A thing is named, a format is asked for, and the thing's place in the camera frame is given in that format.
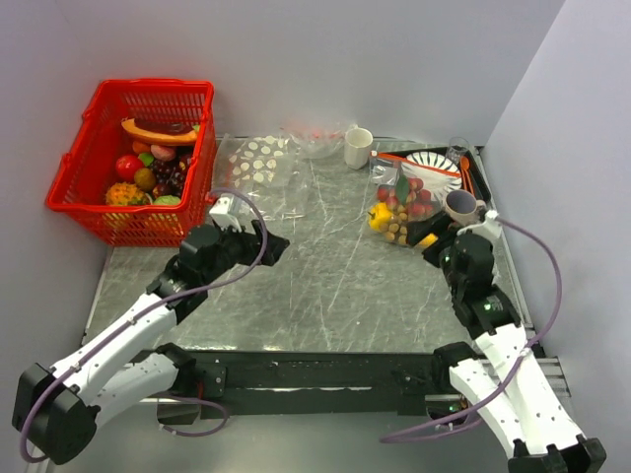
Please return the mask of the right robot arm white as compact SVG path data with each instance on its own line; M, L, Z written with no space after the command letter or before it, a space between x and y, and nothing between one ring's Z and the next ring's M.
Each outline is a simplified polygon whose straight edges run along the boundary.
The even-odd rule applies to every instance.
M410 242L433 234L423 257L442 270L455 315L474 345L436 350L433 384L459 392L466 415L491 429L511 472L597 472L606 459L597 438L587 437L547 380L517 310L495 284L494 242L502 232L494 211L462 225L447 212L412 226Z

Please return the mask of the orange mango toy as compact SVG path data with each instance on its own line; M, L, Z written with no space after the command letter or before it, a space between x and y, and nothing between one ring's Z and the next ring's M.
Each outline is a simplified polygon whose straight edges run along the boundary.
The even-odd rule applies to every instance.
M436 241L438 240L438 237L434 234L429 234L427 236L425 236L419 243L418 245L423 247L423 248L427 248L429 246L431 246L432 244L434 244Z

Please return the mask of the brown longan bunch toy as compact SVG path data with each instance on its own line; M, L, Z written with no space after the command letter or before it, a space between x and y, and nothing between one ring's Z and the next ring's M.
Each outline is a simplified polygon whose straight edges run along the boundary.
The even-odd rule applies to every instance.
M408 245L408 215L406 208L398 205L389 217L385 226L384 236L386 241L399 245Z

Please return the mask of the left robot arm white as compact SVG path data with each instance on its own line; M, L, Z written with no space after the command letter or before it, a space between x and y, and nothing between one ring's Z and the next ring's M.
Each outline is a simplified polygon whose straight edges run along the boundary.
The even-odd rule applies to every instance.
M164 270L134 305L91 342L46 368L33 364L19 378L12 425L28 463L64 464L81 453L113 417L161 394L198 402L195 359L170 343L144 360L151 342L182 323L210 291L228 285L224 274L277 263L290 242L263 223L253 230L203 224L189 232Z

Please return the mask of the clear zip bag orange zipper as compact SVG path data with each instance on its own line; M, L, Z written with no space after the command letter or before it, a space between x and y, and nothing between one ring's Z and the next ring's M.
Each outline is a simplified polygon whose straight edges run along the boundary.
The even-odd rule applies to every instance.
M461 172L443 151L373 151L369 158L375 203L367 211L371 231L386 241L406 245L409 226L441 210L445 197L460 190Z

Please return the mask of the red lychee bunch toy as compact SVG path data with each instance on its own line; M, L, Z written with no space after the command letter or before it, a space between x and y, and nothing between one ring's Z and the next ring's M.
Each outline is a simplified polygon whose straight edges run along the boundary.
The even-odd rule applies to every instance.
M438 204L432 199L432 194L424 189L421 179L406 179L407 194L401 198L396 192L395 185L380 184L377 188L377 203L385 202L392 212L398 205L406 208L408 221L424 221L438 212Z

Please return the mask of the yellow bell pepper toy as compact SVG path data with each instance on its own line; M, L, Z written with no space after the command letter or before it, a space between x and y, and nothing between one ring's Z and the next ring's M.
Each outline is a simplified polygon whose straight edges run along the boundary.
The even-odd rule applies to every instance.
M385 202L379 202L374 205L368 212L369 227L379 233L385 233L393 219L393 213L387 207Z

